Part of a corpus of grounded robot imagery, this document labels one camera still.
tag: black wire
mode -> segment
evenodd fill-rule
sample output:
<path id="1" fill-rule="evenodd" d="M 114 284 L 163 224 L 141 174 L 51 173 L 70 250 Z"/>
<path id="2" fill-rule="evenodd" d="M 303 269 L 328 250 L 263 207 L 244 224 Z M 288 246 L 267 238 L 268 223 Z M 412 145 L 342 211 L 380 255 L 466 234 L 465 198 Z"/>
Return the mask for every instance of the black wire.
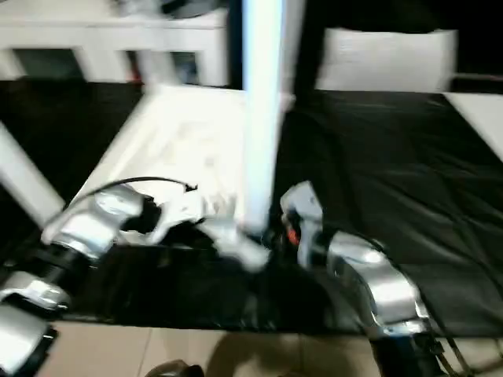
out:
<path id="1" fill-rule="evenodd" d="M 473 368 L 468 365 L 468 362 L 464 358 L 463 353 L 461 353 L 453 336 L 447 331 L 447 327 L 444 324 L 442 318 L 437 314 L 435 308 L 430 303 L 429 299 L 426 297 L 424 292 L 421 292 L 420 294 L 423 299 L 424 307 L 431 314 L 431 318 L 437 323 L 437 326 L 440 329 L 440 335 L 446 339 L 447 343 L 449 343 L 449 346 L 452 349 L 452 351 L 454 352 L 454 355 L 456 356 L 457 360 L 459 361 L 460 366 L 463 368 L 463 376 L 466 376 L 466 377 L 474 376 L 475 374 L 474 374 Z"/>
<path id="2" fill-rule="evenodd" d="M 453 366 L 449 363 L 449 361 L 447 360 L 446 356 L 441 353 L 439 355 L 436 355 L 437 356 L 437 359 L 439 359 L 440 361 L 440 364 L 442 364 L 442 366 L 444 367 L 444 369 L 446 370 L 447 372 L 447 375 L 449 377 L 460 377 L 456 371 L 454 371 L 454 368 Z"/>
<path id="3" fill-rule="evenodd" d="M 87 193 L 85 193 L 85 194 L 83 194 L 81 196 L 78 196 L 75 199 L 73 199 L 73 201 L 65 204 L 63 206 L 63 208 L 61 209 L 61 212 L 58 213 L 58 214 L 55 214 L 52 218 L 50 218 L 47 221 L 47 223 L 45 224 L 45 226 L 53 223 L 57 218 L 59 218 L 61 216 L 61 214 L 65 210 L 73 208 L 74 206 L 76 206 L 77 204 L 81 203 L 83 200 L 89 198 L 92 195 L 98 194 L 99 192 L 102 192 L 102 191 L 104 191 L 106 189 L 110 189 L 110 188 L 115 187 L 117 185 L 125 185 L 127 183 L 135 183 L 135 182 L 143 182 L 143 181 L 165 181 L 165 182 L 170 182 L 170 183 L 176 183 L 177 185 L 184 186 L 185 192 L 197 190 L 197 185 L 192 186 L 192 185 L 189 185 L 188 183 L 186 183 L 184 181 L 179 181 L 177 179 L 164 178 L 164 177 L 132 177 L 132 178 L 125 178 L 125 179 L 118 179 L 118 180 L 115 180 L 115 181 L 111 181 L 109 183 L 105 183 L 104 185 L 102 185 L 102 186 L 100 186 L 98 188 L 95 188 L 94 190 L 91 190 L 91 191 L 89 191 L 89 192 L 87 192 Z"/>

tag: beige floor tile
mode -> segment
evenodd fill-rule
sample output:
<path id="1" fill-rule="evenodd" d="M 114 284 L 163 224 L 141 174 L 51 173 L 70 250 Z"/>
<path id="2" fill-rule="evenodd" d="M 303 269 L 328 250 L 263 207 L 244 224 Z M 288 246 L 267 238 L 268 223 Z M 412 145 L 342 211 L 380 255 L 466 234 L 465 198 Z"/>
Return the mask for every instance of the beige floor tile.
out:
<path id="1" fill-rule="evenodd" d="M 379 377 L 369 341 L 360 337 L 301 338 L 306 376 Z"/>
<path id="2" fill-rule="evenodd" d="M 38 377 L 136 377 L 149 328 L 59 323 L 60 337 Z"/>
<path id="3" fill-rule="evenodd" d="M 495 361 L 501 359 L 499 344 L 493 339 L 455 339 L 463 357 L 468 365 L 474 368 L 484 368 L 489 364 L 494 364 Z M 457 358 L 454 356 L 452 349 L 447 344 L 445 339 L 441 340 L 447 360 L 457 371 L 461 370 Z M 483 374 L 484 377 L 502 377 L 503 363 L 497 365 L 493 371 Z"/>
<path id="4" fill-rule="evenodd" d="M 175 359 L 201 365 L 206 377 L 278 377 L 299 370 L 299 336 L 154 329 L 140 376 Z"/>

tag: white paper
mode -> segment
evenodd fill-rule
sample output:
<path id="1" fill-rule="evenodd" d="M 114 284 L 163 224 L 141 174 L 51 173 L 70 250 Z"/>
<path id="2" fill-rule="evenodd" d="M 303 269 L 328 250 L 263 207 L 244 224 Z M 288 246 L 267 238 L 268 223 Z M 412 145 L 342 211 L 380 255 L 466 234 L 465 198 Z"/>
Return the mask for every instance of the white paper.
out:
<path id="1" fill-rule="evenodd" d="M 327 30 L 317 88 L 442 92 L 454 71 L 455 31 Z"/>

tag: robotic arm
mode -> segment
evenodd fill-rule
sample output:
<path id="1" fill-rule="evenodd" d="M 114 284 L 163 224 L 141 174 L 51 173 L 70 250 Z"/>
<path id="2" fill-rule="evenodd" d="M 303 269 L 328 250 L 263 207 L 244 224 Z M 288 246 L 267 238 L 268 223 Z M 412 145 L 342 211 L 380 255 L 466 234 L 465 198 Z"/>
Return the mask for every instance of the robotic arm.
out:
<path id="1" fill-rule="evenodd" d="M 353 304 L 386 377 L 443 375 L 441 347 L 430 335 L 429 316 L 417 287 L 371 240 L 322 225 L 322 210 L 308 182 L 281 199 L 289 245 L 307 270 L 323 268 Z M 67 209 L 42 234 L 48 247 L 12 273 L 0 288 L 0 375 L 34 375 L 57 337 L 50 319 L 71 305 L 92 266 L 123 237 L 142 232 L 136 243 L 161 243 L 169 230 L 192 223 L 209 235 L 218 253 L 238 259 L 250 272 L 269 261 L 270 251 L 246 237 L 230 220 L 212 217 L 197 190 L 160 207 L 130 186 L 118 185 Z"/>
<path id="2" fill-rule="evenodd" d="M 340 229 L 327 229 L 309 182 L 281 198 L 286 240 L 304 269 L 324 269 L 334 278 L 361 321 L 382 376 L 444 375 L 442 345 L 430 332 L 430 317 L 417 286 L 391 264 L 383 248 Z"/>
<path id="3" fill-rule="evenodd" d="M 42 234 L 48 245 L 0 288 L 0 375 L 34 375 L 57 337 L 49 320 L 71 304 L 92 266 L 123 237 L 121 230 L 142 228 L 136 243 L 158 244 L 168 231 L 191 222 L 207 233 L 224 257 L 254 272 L 269 250 L 251 241 L 231 221 L 212 218 L 211 206 L 197 190 L 160 207 L 152 198 L 117 185 L 68 208 Z"/>

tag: white tabletop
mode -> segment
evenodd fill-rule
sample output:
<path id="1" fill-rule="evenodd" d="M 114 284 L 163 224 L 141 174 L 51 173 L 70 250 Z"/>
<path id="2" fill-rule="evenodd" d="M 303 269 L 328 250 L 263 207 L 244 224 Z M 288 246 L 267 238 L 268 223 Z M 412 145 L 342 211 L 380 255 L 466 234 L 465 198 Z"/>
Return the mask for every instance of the white tabletop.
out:
<path id="1" fill-rule="evenodd" d="M 446 97 L 503 160 L 503 96 Z M 245 92 L 237 90 L 159 86 L 142 98 L 81 192 L 119 178 L 177 178 L 198 183 L 210 195 L 235 196 L 240 218 L 245 101 Z M 134 187 L 164 201 L 180 189 L 168 186 L 142 182 Z"/>

